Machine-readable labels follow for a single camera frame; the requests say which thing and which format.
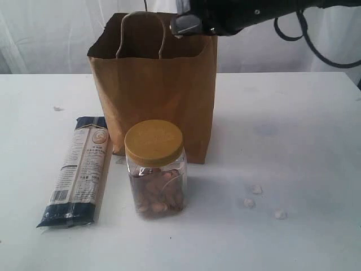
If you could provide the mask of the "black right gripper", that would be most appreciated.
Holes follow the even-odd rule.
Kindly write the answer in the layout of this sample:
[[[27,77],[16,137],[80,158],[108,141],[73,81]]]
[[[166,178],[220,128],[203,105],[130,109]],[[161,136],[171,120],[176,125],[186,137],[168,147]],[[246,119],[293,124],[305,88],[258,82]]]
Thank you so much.
[[[233,36],[242,29],[275,18],[268,1],[177,1],[177,15],[201,19],[203,36]]]

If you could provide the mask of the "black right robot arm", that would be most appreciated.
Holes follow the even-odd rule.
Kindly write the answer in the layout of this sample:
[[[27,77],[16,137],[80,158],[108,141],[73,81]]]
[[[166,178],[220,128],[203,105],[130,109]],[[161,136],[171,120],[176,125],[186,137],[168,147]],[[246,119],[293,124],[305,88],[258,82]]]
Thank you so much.
[[[175,36],[233,36],[246,27],[310,7],[356,7],[360,1],[209,0],[177,1],[170,21]]]

